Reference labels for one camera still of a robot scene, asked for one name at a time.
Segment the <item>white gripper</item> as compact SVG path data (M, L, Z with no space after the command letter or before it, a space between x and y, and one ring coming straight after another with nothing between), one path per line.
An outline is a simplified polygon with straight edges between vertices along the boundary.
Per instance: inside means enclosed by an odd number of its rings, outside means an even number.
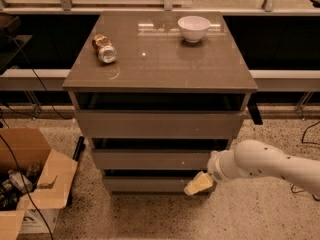
M215 181L229 181L233 165L233 152L229 150L212 151L207 163L207 172L199 172L184 188L192 196L213 186Z

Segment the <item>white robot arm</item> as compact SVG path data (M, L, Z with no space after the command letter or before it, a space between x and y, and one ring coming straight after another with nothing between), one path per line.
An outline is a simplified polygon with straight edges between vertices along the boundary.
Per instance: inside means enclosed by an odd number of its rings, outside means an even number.
M191 196L214 182L237 178L276 177L320 197L320 162L290 156L257 140L240 142L233 150L212 151L207 171L199 172L184 188Z

